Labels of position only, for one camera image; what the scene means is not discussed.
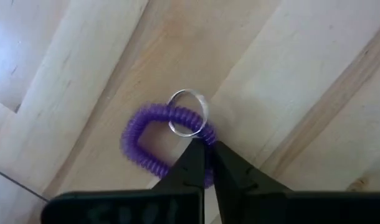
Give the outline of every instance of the purple plastic coil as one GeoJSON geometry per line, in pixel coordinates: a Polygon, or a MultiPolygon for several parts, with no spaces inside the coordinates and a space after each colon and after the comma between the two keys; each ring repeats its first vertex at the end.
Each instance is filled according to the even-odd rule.
{"type": "MultiPolygon", "coordinates": [[[[149,153],[147,149],[138,143],[147,125],[153,121],[172,121],[195,132],[201,127],[203,120],[200,115],[187,108],[154,103],[142,106],[129,120],[121,136],[122,152],[131,161],[162,179],[168,173],[170,166],[149,153]]],[[[197,134],[197,137],[201,138],[208,146],[216,141],[214,128],[208,123],[197,134]]],[[[205,188],[210,187],[213,183],[212,169],[207,164],[204,179],[205,188]]]]}

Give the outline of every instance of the metal key ring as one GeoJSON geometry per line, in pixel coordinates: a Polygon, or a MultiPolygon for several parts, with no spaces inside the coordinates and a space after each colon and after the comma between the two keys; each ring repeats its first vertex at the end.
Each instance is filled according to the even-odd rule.
{"type": "Polygon", "coordinates": [[[204,96],[201,95],[201,94],[199,94],[196,90],[192,90],[192,89],[183,89],[183,90],[177,91],[169,99],[168,105],[169,106],[174,106],[174,104],[175,104],[175,98],[178,97],[179,95],[183,94],[183,93],[190,93],[190,94],[192,94],[194,97],[197,98],[198,102],[200,102],[200,105],[201,105],[201,108],[202,108],[202,125],[201,125],[201,127],[196,132],[191,133],[191,134],[184,134],[184,133],[178,131],[175,128],[175,125],[172,123],[172,121],[169,122],[169,127],[171,128],[171,130],[173,131],[173,133],[177,134],[178,136],[188,138],[188,137],[195,136],[196,134],[198,134],[198,133],[200,133],[202,131],[202,129],[207,124],[209,110],[208,110],[207,101],[205,100],[204,96]]]}

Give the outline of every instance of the light wood board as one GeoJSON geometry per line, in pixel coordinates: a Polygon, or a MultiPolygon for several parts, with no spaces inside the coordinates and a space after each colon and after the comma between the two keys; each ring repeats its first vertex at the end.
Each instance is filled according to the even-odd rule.
{"type": "MultiPolygon", "coordinates": [[[[380,0],[73,1],[18,113],[0,107],[0,169],[46,197],[152,187],[119,137],[182,88],[290,188],[380,190],[380,0]]],[[[170,163],[188,142],[163,124],[142,139],[170,163]]]]}
{"type": "Polygon", "coordinates": [[[69,0],[0,0],[0,102],[18,111],[69,0]]]}
{"type": "Polygon", "coordinates": [[[45,202],[0,175],[0,223],[40,223],[45,202]]]}
{"type": "Polygon", "coordinates": [[[41,192],[69,155],[147,1],[72,1],[18,114],[0,169],[41,192]]]}

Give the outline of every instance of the wooden surface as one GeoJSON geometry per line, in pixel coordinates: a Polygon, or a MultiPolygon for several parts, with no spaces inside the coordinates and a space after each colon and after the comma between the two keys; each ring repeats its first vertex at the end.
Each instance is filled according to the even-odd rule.
{"type": "MultiPolygon", "coordinates": [[[[34,59],[21,71],[30,81],[0,87],[0,171],[38,194],[152,187],[121,155],[120,133],[140,105],[182,88],[206,96],[221,140],[290,188],[380,190],[380,0],[45,1],[41,11],[51,4],[47,29],[21,31],[39,32],[35,52],[0,50],[0,71],[34,59]]],[[[188,142],[164,125],[142,139],[170,163],[188,142]]],[[[206,223],[218,212],[211,188],[206,223]]]]}
{"type": "Polygon", "coordinates": [[[6,107],[19,109],[68,2],[0,0],[0,102],[6,107]]]}
{"type": "Polygon", "coordinates": [[[0,223],[40,223],[45,202],[0,175],[0,223]]]}

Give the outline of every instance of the purple spiral keychain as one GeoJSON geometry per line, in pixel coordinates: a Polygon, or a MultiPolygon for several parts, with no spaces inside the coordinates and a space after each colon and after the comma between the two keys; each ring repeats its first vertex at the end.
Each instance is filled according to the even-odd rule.
{"type": "MultiPolygon", "coordinates": [[[[171,167],[149,153],[147,149],[138,143],[147,125],[153,121],[168,122],[169,127],[175,134],[187,138],[197,136],[210,146],[216,141],[216,135],[214,128],[207,123],[207,117],[208,105],[205,98],[191,89],[180,90],[170,98],[168,103],[144,105],[133,115],[122,132],[121,150],[131,161],[162,179],[171,167]],[[190,93],[197,98],[201,104],[203,116],[190,109],[174,105],[176,97],[183,93],[190,93]],[[184,134],[179,132],[174,123],[190,129],[193,133],[184,134]]],[[[214,183],[214,180],[212,169],[208,168],[208,164],[206,164],[206,167],[204,185],[205,188],[208,188],[214,183]]]]}

